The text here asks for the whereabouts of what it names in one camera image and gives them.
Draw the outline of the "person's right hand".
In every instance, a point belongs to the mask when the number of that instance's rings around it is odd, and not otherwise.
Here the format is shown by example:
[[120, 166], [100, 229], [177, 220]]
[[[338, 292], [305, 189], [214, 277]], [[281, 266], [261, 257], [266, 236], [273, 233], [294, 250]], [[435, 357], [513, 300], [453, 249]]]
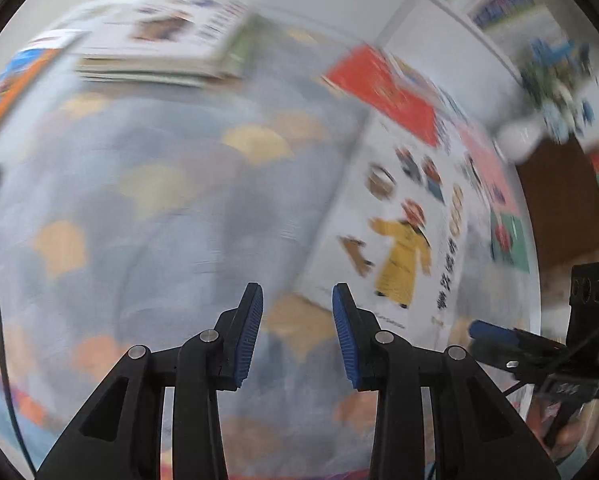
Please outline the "person's right hand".
[[526, 419], [528, 428], [539, 440], [540, 444], [554, 463], [569, 457], [572, 452], [575, 451], [577, 445], [579, 445], [579, 442], [586, 431], [586, 423], [581, 420], [581, 408], [579, 408], [569, 416], [567, 424], [555, 437], [554, 445], [546, 446], [543, 439], [548, 430], [552, 427], [558, 411], [559, 404], [550, 403], [546, 399], [539, 398], [539, 396], [533, 396]]

